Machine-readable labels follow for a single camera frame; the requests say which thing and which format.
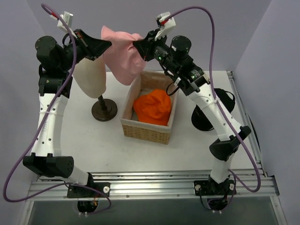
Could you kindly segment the pink hat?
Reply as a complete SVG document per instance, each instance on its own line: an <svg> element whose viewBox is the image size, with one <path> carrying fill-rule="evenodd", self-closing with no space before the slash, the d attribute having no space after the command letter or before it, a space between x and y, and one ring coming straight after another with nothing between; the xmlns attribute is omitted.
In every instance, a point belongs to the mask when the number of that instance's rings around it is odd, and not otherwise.
<svg viewBox="0 0 300 225"><path fill-rule="evenodd" d="M145 69L146 62L142 59L133 42L141 40L137 33L113 31L103 26L101 39L112 45L103 53L103 60L118 82L129 86Z"/></svg>

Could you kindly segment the orange hat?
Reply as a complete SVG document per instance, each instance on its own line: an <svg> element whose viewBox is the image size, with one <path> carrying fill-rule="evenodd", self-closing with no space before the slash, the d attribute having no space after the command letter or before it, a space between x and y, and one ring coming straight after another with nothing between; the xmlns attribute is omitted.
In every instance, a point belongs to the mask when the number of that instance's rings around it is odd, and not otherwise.
<svg viewBox="0 0 300 225"><path fill-rule="evenodd" d="M164 90L154 89L133 103L139 122L167 126L172 110L171 98Z"/></svg>

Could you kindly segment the black cap with R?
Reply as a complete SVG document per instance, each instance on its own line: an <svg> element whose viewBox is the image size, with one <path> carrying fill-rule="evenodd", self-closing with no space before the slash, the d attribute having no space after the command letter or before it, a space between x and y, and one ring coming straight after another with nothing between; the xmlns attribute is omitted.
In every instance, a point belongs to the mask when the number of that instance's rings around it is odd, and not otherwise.
<svg viewBox="0 0 300 225"><path fill-rule="evenodd" d="M231 113L235 108L234 94L220 88L215 88L214 90L216 95L223 103L223 105ZM212 131L214 129L213 125L209 122L207 117L204 115L204 113L198 106L196 106L195 109L193 110L191 116L191 122L193 126L200 131Z"/></svg>

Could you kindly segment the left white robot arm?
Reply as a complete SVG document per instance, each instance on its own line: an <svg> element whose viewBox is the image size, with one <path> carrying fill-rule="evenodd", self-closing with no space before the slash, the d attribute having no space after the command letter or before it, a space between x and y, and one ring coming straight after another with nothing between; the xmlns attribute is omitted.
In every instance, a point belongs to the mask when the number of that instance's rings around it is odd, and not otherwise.
<svg viewBox="0 0 300 225"><path fill-rule="evenodd" d="M77 190L83 196L90 196L95 190L90 174L76 167L72 156L62 156L60 147L63 115L73 80L71 71L83 59L98 59L111 45L110 41L90 37L82 30L75 30L68 45L60 46L51 36L43 36L35 43L40 62L39 127L30 155L22 163L37 175L78 184Z"/></svg>

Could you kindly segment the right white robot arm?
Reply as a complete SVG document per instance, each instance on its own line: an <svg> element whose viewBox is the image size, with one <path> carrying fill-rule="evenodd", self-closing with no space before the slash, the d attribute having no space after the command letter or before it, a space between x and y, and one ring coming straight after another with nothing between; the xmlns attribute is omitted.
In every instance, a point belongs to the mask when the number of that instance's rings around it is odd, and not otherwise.
<svg viewBox="0 0 300 225"><path fill-rule="evenodd" d="M189 56L191 41L185 36L176 36L167 46L166 37L155 39L157 32L150 31L146 38L134 41L133 46L144 61L156 59L159 62L164 74L195 102L215 129L218 138L209 147L215 159L208 188L215 194L220 193L225 188L233 155L240 145L236 135L245 139L251 130L237 122L219 98L213 96L209 77Z"/></svg>

